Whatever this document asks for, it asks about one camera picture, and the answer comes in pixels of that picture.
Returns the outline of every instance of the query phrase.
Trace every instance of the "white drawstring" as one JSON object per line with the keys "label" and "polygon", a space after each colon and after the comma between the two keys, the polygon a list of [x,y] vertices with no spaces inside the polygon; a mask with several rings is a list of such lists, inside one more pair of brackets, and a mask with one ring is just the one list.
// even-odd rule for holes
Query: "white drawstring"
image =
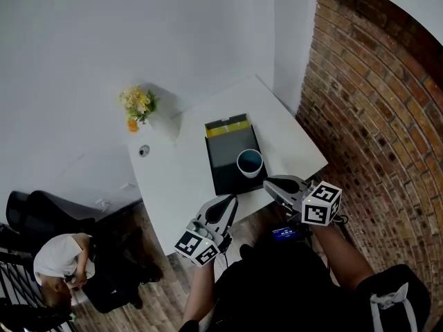
{"label": "white drawstring", "polygon": [[381,308],[382,310],[386,310],[387,308],[390,308],[391,306],[399,302],[402,302],[404,305],[406,314],[408,316],[411,332],[417,332],[417,321],[415,319],[414,309],[409,300],[406,298],[408,294],[408,287],[409,283],[405,283],[400,287],[399,290],[397,290],[396,293],[387,294],[381,297],[378,297],[376,294],[373,294],[371,296],[370,301],[372,321],[374,323],[374,332],[383,332],[379,308]]}

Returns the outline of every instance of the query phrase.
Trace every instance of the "yellow flower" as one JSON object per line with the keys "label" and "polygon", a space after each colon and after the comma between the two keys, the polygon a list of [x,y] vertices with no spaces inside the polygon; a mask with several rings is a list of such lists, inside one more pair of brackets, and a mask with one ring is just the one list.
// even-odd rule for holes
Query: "yellow flower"
{"label": "yellow flower", "polygon": [[134,119],[128,118],[127,119],[127,128],[129,129],[129,131],[131,133],[136,133],[138,131],[138,124]]}

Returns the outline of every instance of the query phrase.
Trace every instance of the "white table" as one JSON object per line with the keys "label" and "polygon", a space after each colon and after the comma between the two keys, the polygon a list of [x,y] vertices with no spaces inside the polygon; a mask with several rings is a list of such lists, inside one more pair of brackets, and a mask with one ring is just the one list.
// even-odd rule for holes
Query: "white table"
{"label": "white table", "polygon": [[[247,113],[262,151],[268,175],[293,174],[306,179],[327,164],[326,159],[293,116],[257,79],[250,77],[184,111],[175,143],[141,126],[129,142],[129,154],[147,213],[166,255],[199,208],[215,198],[205,144],[207,122]],[[138,150],[149,145],[142,158]],[[272,202],[263,190],[239,195],[235,221]]]}

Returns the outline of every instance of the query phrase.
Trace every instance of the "white t-shirt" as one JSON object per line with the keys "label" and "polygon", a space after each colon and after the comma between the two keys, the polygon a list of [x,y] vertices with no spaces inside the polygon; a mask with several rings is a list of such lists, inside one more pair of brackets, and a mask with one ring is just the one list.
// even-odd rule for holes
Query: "white t-shirt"
{"label": "white t-shirt", "polygon": [[[49,277],[65,278],[73,275],[77,269],[77,256],[81,247],[72,237],[75,234],[62,234],[46,242],[34,259],[34,275],[37,283],[42,285],[37,273]],[[86,263],[87,279],[96,273],[94,263],[88,259]]]}

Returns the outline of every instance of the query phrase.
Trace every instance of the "black tray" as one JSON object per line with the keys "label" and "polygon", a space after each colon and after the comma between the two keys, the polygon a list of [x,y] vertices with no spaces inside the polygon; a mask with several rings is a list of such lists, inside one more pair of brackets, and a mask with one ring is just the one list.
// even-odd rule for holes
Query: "black tray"
{"label": "black tray", "polygon": [[255,178],[245,177],[237,167],[237,157],[243,150],[255,149],[260,153],[253,127],[205,138],[215,194],[241,194],[263,188],[268,176],[263,163]]}

